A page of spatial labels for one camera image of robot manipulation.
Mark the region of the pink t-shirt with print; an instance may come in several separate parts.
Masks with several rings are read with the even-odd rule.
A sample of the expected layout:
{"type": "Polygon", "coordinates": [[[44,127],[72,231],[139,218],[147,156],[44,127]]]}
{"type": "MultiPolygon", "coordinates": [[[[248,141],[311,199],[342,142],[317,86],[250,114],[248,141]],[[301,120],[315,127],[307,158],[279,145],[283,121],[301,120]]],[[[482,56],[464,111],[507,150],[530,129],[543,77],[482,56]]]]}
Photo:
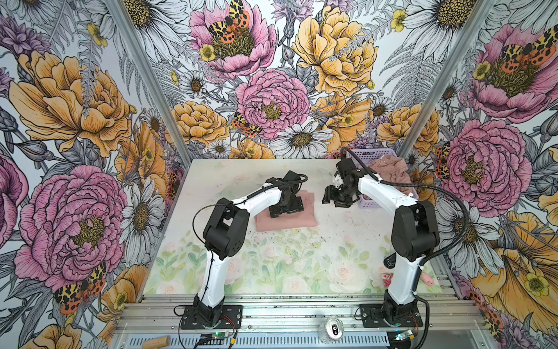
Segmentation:
{"type": "Polygon", "coordinates": [[[303,211],[271,218],[270,210],[265,209],[255,217],[256,232],[264,233],[286,229],[318,227],[318,221],[315,216],[315,194],[302,190],[299,196],[302,198],[303,211]]]}

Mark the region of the lilac plastic laundry basket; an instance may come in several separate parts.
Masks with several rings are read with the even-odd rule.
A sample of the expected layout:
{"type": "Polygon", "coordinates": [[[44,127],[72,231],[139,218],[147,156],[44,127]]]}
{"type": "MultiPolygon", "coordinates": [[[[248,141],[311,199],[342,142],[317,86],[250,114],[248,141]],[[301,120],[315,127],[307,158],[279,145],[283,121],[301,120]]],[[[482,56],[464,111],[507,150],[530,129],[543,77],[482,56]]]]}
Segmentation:
{"type": "Polygon", "coordinates": [[[382,177],[375,177],[363,170],[373,161],[385,160],[387,156],[395,156],[395,152],[389,148],[355,149],[354,155],[348,154],[348,158],[359,166],[358,179],[355,185],[359,197],[361,209],[382,208],[387,212],[394,213],[399,206],[411,206],[418,202],[418,195],[412,191],[409,194],[402,193],[394,186],[382,183],[382,177]]]}

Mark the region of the pink shorts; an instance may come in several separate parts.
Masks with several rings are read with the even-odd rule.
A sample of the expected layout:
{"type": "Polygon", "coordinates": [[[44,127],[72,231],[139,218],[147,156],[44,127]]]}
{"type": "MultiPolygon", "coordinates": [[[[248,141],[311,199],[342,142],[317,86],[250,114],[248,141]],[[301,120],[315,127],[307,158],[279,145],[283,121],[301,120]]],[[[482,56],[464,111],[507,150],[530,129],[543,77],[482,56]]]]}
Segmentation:
{"type": "Polygon", "coordinates": [[[391,183],[411,183],[411,178],[407,173],[408,167],[404,159],[396,156],[383,155],[381,158],[372,161],[369,167],[379,174],[379,176],[391,183]]]}

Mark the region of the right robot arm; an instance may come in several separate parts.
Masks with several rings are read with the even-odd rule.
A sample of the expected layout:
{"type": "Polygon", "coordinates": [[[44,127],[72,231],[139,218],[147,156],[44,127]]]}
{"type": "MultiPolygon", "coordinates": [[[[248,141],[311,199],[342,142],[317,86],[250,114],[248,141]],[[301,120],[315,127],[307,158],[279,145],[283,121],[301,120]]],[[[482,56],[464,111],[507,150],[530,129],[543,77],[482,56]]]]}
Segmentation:
{"type": "Polygon", "coordinates": [[[357,167],[353,159],[336,164],[334,183],[325,189],[323,203],[349,208],[367,196],[393,218],[391,243],[395,266],[391,284],[384,294],[380,319],[390,326],[418,319],[417,287],[429,256],[440,244],[434,207],[427,201],[402,193],[410,183],[391,183],[368,167],[357,167]]]}

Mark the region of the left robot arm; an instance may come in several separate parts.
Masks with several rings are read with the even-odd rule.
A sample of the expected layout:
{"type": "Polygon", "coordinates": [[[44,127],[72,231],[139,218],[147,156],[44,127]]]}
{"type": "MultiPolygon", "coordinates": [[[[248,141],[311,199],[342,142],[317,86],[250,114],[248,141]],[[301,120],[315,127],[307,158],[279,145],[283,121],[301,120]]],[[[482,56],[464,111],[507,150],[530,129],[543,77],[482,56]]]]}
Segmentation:
{"type": "Polygon", "coordinates": [[[305,174],[289,171],[282,178],[271,177],[247,196],[222,198],[213,205],[201,238],[207,251],[203,287],[193,301],[195,314],[204,326],[216,327],[222,317],[229,264],[244,245],[250,219],[265,210],[271,218],[302,212],[303,200],[298,193],[307,181],[305,174]]]}

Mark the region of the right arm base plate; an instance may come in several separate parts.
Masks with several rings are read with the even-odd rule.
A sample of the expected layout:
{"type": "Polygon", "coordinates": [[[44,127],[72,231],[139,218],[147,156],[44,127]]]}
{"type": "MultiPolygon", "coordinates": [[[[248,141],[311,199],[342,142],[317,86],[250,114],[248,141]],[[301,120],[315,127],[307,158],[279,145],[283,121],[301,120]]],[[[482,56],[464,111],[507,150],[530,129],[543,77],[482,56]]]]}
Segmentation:
{"type": "Polygon", "coordinates": [[[362,304],[358,311],[365,328],[422,327],[423,321],[415,302],[407,305],[362,304]]]}

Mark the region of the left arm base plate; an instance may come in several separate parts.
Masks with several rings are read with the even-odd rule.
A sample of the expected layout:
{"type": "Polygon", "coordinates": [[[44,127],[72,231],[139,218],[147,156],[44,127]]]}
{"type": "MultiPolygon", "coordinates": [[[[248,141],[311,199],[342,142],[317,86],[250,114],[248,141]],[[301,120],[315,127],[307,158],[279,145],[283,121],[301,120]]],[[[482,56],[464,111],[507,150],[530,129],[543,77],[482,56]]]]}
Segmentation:
{"type": "Polygon", "coordinates": [[[181,330],[238,330],[243,319],[242,305],[223,305],[213,310],[187,305],[180,318],[181,330]]]}

